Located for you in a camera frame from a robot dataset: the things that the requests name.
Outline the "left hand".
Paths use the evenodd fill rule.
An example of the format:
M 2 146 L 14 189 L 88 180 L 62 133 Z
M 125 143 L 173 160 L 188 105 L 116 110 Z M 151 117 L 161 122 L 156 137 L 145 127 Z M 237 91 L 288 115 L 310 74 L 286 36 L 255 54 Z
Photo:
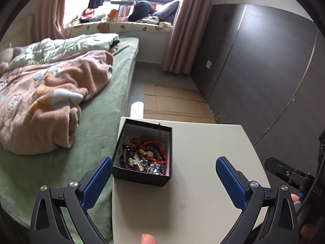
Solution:
M 157 241 L 151 234 L 142 234 L 140 244 L 157 244 Z

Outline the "right hand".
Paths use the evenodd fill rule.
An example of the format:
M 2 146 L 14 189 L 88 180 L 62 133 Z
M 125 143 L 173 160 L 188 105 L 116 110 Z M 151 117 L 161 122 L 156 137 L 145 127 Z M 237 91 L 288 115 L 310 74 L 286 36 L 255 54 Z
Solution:
M 302 201 L 300 197 L 296 194 L 291 194 L 291 198 L 294 204 L 295 211 L 298 211 L 302 207 Z M 305 204 L 301 212 L 297 214 L 297 223 L 300 230 L 300 235 L 302 238 L 310 239 L 314 232 L 313 224 L 307 224 L 306 219 L 310 210 L 310 205 Z

